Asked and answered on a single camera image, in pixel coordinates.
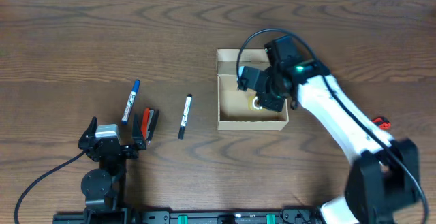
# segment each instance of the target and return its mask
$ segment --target power cord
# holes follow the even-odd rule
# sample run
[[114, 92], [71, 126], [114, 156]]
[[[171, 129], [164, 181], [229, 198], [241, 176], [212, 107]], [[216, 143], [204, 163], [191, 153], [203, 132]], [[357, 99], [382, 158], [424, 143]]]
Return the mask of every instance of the power cord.
[[[254, 33], [253, 35], [251, 35], [250, 37], [247, 38], [247, 40], [245, 40], [244, 44], [240, 47], [239, 53], [238, 53], [238, 58], [236, 60], [236, 77], [238, 77], [238, 84], [240, 86], [242, 86], [244, 89], [245, 87], [242, 84], [242, 80], [240, 78], [239, 75], [239, 62], [240, 62], [240, 56], [243, 53], [243, 50], [247, 47], [247, 44], [256, 36], [262, 34], [262, 33], [267, 33], [267, 32], [279, 32], [279, 33], [284, 33], [286, 35], [289, 35], [291, 37], [293, 37], [294, 39], [297, 39], [309, 52], [309, 54], [312, 56], [313, 60], [317, 61], [319, 64], [321, 64], [321, 61], [316, 57], [314, 51], [310, 48], [310, 46], [300, 37], [298, 37], [296, 34], [285, 30], [285, 29], [279, 29], [279, 28], [270, 28], [270, 29], [263, 29], [260, 30], [256, 33]], [[418, 181], [414, 178], [414, 176], [411, 174], [411, 172], [407, 169], [407, 167], [405, 167], [405, 165], [403, 164], [403, 162], [401, 162], [401, 160], [389, 149], [388, 146], [386, 146], [370, 129], [368, 129], [362, 122], [360, 122], [356, 116], [354, 116], [354, 114], [344, 105], [344, 103], [342, 103], [342, 101], [336, 96], [335, 91], [332, 89], [332, 87], [329, 85], [327, 79], [325, 76], [322, 76], [322, 80], [324, 81], [324, 84], [326, 85], [328, 91], [330, 92], [330, 94], [332, 95], [332, 97], [334, 98], [334, 100], [340, 105], [340, 107], [348, 114], [348, 116], [350, 116], [350, 118], [352, 118], [352, 120], [354, 122], [356, 122], [357, 125], [359, 125], [359, 127], [365, 131], [365, 133], [367, 133], [367, 135], [369, 135], [371, 138], [373, 138], [373, 140], [375, 142], [377, 142], [382, 148], [383, 150], [386, 151], [386, 153], [388, 154], [388, 156], [404, 171], [404, 173], [411, 179], [411, 181], [413, 182], [413, 184], [415, 185], [416, 190], [418, 191], [418, 194], [420, 195], [421, 201], [422, 201], [422, 205], [424, 208], [424, 216], [422, 218], [422, 224], [425, 224], [429, 218], [429, 203], [427, 202], [427, 198], [425, 196], [424, 191], [422, 190], [422, 187], [420, 186], [420, 184], [418, 183]]]
[[18, 201], [16, 202], [15, 205], [15, 211], [14, 211], [14, 220], [15, 220], [15, 224], [20, 224], [20, 222], [18, 221], [18, 211], [20, 210], [20, 206], [21, 206], [21, 202], [23, 201], [23, 199], [26, 197], [27, 193], [30, 192], [30, 190], [32, 190], [32, 188], [41, 180], [43, 180], [45, 177], [51, 175], [53, 172], [62, 169], [63, 167], [73, 163], [74, 161], [76, 161], [77, 159], [79, 159], [81, 156], [83, 156], [83, 154], [85, 154], [86, 151], [83, 150], [81, 153], [79, 153], [77, 156], [75, 156], [74, 158], [70, 159], [69, 161], [66, 161], [65, 163], [61, 164], [60, 166], [57, 166], [56, 168], [46, 172], [45, 174], [43, 174], [42, 176], [40, 176], [38, 179], [36, 179], [34, 182], [32, 182], [32, 184], [30, 184], [27, 189], [21, 194], [20, 199], [18, 199]]

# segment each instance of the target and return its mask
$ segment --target black marker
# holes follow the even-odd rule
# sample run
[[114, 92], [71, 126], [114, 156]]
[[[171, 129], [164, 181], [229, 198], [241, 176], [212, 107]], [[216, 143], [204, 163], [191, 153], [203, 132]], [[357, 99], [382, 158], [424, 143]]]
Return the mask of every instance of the black marker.
[[191, 107], [192, 95], [189, 94], [186, 97], [185, 109], [183, 110], [182, 123], [180, 124], [180, 129], [178, 131], [178, 138], [180, 140], [183, 139], [183, 135], [185, 135], [186, 122], [188, 121], [189, 108]]

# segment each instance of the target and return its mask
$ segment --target white label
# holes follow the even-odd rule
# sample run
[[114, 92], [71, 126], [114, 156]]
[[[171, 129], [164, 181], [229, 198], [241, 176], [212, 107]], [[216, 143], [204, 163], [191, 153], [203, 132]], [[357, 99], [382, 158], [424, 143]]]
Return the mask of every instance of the white label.
[[186, 127], [188, 121], [189, 108], [191, 107], [192, 97], [186, 97], [185, 109], [183, 110], [182, 123], [180, 126]]
[[127, 119], [129, 119], [130, 110], [134, 106], [135, 96], [136, 96], [136, 92], [132, 91], [130, 93], [129, 99], [127, 100], [127, 105], [125, 106], [125, 110], [124, 110], [124, 115], [123, 115], [122, 121], [126, 121], [127, 122]]

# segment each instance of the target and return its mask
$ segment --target wood grain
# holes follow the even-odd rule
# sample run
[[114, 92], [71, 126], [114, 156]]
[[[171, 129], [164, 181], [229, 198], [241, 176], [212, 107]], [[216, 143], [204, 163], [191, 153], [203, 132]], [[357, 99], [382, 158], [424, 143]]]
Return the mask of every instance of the wood grain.
[[[217, 48], [254, 31], [295, 31], [370, 117], [392, 121], [421, 153], [421, 181], [436, 211], [436, 0], [0, 0], [0, 219], [39, 175], [78, 154], [92, 116], [118, 123], [133, 81], [134, 112], [159, 108], [151, 147], [129, 162], [127, 200], [173, 210], [314, 205], [342, 193], [349, 166], [307, 111], [276, 131], [217, 131]], [[276, 35], [253, 41], [259, 48]], [[178, 124], [194, 103], [183, 141]], [[129, 127], [121, 127], [125, 142]], [[22, 223], [81, 211], [81, 158], [43, 180]], [[397, 215], [417, 223], [419, 205]]]

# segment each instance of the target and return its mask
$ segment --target cardboard box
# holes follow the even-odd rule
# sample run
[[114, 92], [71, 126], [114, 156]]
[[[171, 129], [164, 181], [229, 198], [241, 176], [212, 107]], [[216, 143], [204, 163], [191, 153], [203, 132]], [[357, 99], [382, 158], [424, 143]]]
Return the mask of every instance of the cardboard box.
[[[250, 99], [255, 91], [238, 90], [236, 83], [236, 58], [239, 50], [219, 49], [217, 51], [218, 78], [218, 130], [282, 130], [289, 116], [287, 101], [281, 112], [267, 109], [252, 110]], [[269, 66], [265, 50], [244, 50], [240, 66], [265, 70]]]

